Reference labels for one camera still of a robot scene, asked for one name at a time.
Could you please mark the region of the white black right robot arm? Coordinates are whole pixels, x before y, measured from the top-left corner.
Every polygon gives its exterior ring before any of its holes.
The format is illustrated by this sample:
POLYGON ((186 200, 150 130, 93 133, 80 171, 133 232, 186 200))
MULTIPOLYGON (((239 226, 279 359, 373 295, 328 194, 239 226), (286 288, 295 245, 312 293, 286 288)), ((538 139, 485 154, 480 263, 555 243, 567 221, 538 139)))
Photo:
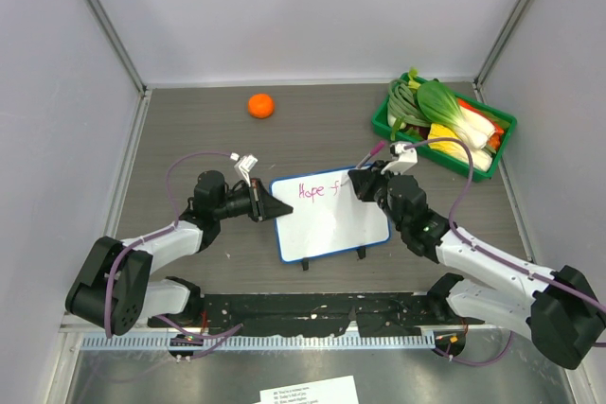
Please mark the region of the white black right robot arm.
POLYGON ((582 272, 554 271, 492 248, 431 209, 413 176, 387 167, 380 161, 348 177, 356 198, 376 203, 409 251, 453 269, 432 288, 433 320, 447 324, 458 316, 499 325, 568 370, 600 345, 605 306, 582 272))

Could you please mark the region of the blue framed whiteboard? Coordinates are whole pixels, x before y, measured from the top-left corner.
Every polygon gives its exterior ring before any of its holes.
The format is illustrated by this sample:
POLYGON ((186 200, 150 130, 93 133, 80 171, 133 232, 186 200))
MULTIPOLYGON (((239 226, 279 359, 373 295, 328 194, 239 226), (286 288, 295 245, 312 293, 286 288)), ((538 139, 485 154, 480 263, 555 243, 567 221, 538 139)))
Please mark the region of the blue framed whiteboard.
POLYGON ((293 212, 275 219, 278 254, 302 262, 386 243, 391 227, 374 202, 356 198, 350 167, 275 179, 269 190, 293 212))

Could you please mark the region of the white magenta marker pen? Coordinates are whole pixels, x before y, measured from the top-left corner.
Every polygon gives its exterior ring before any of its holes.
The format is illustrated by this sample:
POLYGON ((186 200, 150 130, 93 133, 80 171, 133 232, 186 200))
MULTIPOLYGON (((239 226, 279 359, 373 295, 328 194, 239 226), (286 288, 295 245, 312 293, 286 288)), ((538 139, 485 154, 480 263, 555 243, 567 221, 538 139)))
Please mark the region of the white magenta marker pen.
MULTIPOLYGON (((352 168, 352 170, 354 169, 361 169, 364 165, 366 165, 371 158, 375 157, 386 145, 386 142, 384 140, 381 140, 379 143, 377 143, 364 157, 363 159, 355 166, 352 168)), ((341 185, 345 185, 349 182, 349 170, 344 174, 343 179, 341 180, 341 185)))

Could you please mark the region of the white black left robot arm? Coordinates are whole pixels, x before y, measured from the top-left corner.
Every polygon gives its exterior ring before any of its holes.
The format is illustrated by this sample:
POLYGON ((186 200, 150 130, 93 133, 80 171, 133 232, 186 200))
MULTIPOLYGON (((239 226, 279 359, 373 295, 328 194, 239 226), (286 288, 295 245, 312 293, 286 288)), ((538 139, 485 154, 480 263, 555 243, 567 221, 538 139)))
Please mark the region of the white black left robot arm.
POLYGON ((109 338, 126 334, 141 319, 193 326, 204 312, 200 287, 174 276, 151 281, 151 275, 207 249, 222 220, 246 216, 261 222, 293 211, 259 179, 229 186, 219 171, 205 171, 175 223, 143 237, 97 239, 66 295, 65 309, 103 328, 109 338))

